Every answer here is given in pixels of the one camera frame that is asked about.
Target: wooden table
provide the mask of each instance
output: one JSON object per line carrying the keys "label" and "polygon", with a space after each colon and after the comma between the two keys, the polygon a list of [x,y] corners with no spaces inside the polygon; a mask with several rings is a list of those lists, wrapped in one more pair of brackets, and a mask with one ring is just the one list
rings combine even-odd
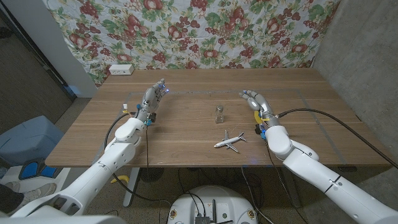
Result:
{"label": "wooden table", "polygon": [[[270,165],[266,146],[254,132],[254,112],[238,95],[241,90],[261,93],[275,113],[294,108],[330,113],[390,156],[315,69],[144,70],[135,71],[131,76],[110,76],[49,155],[46,164],[90,166],[103,151],[104,136],[121,114],[122,104],[127,102],[129,110],[135,111],[143,93],[161,78],[165,78],[170,93],[163,97],[156,111],[156,122],[148,128],[150,167]],[[218,104],[224,106],[223,124],[215,123]],[[123,118],[114,130],[126,120],[127,117]],[[292,139],[314,149],[325,165],[388,165],[357,137],[323,115],[296,112],[281,118],[280,122]],[[245,132],[247,142],[234,144],[240,154],[213,147],[224,138],[225,130],[230,137]],[[147,165],[145,136],[136,157],[128,165]]]}

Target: white airplane model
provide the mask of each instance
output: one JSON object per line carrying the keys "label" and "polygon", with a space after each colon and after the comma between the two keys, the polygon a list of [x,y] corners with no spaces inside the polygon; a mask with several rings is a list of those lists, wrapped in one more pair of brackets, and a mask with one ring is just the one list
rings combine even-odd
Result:
{"label": "white airplane model", "polygon": [[229,149],[233,149],[235,152],[239,153],[239,151],[232,145],[232,143],[239,141],[240,139],[242,139],[243,141],[246,141],[246,139],[243,137],[243,133],[242,132],[238,137],[235,138],[228,138],[228,132],[225,130],[225,138],[214,145],[214,147],[222,147],[222,146],[227,146],[226,148]]}

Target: person's foot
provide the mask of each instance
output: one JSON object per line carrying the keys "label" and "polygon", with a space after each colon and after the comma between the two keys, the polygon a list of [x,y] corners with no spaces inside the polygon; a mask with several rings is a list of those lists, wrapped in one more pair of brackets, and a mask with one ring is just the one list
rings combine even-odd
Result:
{"label": "person's foot", "polygon": [[55,192],[55,189],[57,189],[57,185],[55,183],[49,183],[35,190],[24,192],[24,199],[21,202],[21,204],[14,211],[8,213],[8,215],[12,215],[13,213],[18,211],[20,208],[22,208],[24,205],[28,204],[31,201],[53,194]]}
{"label": "person's foot", "polygon": [[18,192],[19,187],[20,187],[19,182],[16,182],[16,181],[8,182],[8,183],[4,184],[4,186],[11,189],[13,192]]}

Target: yellow component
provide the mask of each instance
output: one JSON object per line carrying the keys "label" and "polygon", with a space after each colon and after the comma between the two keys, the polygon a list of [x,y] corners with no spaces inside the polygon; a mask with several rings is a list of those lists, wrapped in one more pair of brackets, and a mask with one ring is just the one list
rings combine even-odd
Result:
{"label": "yellow component", "polygon": [[256,120],[257,123],[262,124],[262,121],[261,121],[261,118],[259,117],[258,111],[254,112],[254,119]]}
{"label": "yellow component", "polygon": [[[120,175],[120,176],[118,176],[118,178],[119,178],[120,180],[126,181],[126,183],[129,183],[129,177],[126,176],[126,175]],[[116,182],[116,179],[111,180],[111,184],[113,184],[113,183],[115,183],[115,182]]]}

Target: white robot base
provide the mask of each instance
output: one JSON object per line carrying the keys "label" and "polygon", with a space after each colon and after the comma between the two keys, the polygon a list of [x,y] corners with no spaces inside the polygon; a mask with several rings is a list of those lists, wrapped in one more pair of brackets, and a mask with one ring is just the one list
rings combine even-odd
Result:
{"label": "white robot base", "polygon": [[192,195],[198,205],[198,211],[191,195],[184,194],[173,203],[167,220],[168,224],[257,224],[253,206],[242,195],[231,189],[217,185],[204,185],[190,190],[190,193],[202,199],[207,218],[203,217],[203,205],[199,198]]}

